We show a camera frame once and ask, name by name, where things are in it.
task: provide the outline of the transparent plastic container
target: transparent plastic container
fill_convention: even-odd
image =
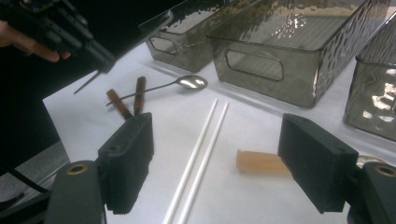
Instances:
[[[187,0],[172,7],[169,25],[146,42],[154,60],[196,73],[213,60],[206,34],[255,0]],[[139,25],[145,33],[161,24],[163,14]]]
[[[396,13],[356,60],[344,121],[396,141]]]
[[[384,22],[389,2],[256,2],[208,34],[218,77],[313,107]]]

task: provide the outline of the gray floor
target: gray floor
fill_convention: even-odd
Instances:
[[[39,186],[50,189],[56,171],[69,162],[64,146],[61,142],[58,142],[18,166],[16,170],[36,182]],[[14,205],[26,202],[39,194],[39,192],[29,188],[10,174],[0,176],[0,192],[0,202],[10,200],[24,193],[24,197]]]

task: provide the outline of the spoon handle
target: spoon handle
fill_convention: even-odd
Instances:
[[[126,99],[126,98],[129,98],[129,97],[133,97],[133,96],[135,96],[135,95],[141,94],[141,93],[143,93],[143,92],[155,91],[155,90],[158,90],[159,88],[167,87],[167,86],[170,86],[170,85],[175,84],[175,83],[176,83],[176,81],[173,81],[173,82],[171,82],[171,83],[168,83],[168,84],[165,84],[165,85],[161,85],[161,86],[158,86],[158,87],[154,87],[154,88],[151,88],[151,89],[147,89],[147,90],[145,90],[145,91],[135,92],[135,93],[132,93],[132,94],[129,94],[129,95],[126,95],[126,96],[122,96],[122,97],[120,97],[120,99],[118,99],[118,100],[111,101],[111,102],[108,103],[106,106],[111,105],[111,104],[114,104],[114,103],[116,103],[116,102],[119,102],[119,101],[121,101],[121,100],[123,100],[123,99]]]

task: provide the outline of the dark background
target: dark background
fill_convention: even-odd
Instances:
[[[182,0],[71,0],[89,22],[94,38],[121,56],[139,37],[137,26]],[[71,57],[58,63],[14,47],[0,48],[0,161],[16,167],[60,141],[42,100],[94,70],[86,59]]]

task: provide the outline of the table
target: table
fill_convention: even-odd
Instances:
[[[354,68],[355,60],[352,60],[312,109],[223,83],[218,80],[213,63],[197,73],[209,82],[202,91],[172,85],[146,93],[144,112],[151,112],[153,117],[154,158],[133,210],[126,216],[107,212],[107,223],[158,224],[163,221],[215,99],[218,105],[174,223],[226,103],[229,107],[187,223],[347,223],[348,205],[342,214],[321,215],[290,175],[239,172],[235,156],[238,149],[276,153],[282,115],[292,113],[313,120],[360,154],[395,165],[395,142],[356,130],[342,121]],[[150,88],[187,74],[154,62],[143,44],[125,54],[109,74],[99,76],[83,91],[73,94],[92,74],[47,97],[44,104],[70,161],[93,161],[97,158],[97,149],[123,123],[114,107],[105,107],[108,90],[125,95],[134,92],[138,77],[145,76]],[[133,98],[124,101],[131,110],[133,101]]]

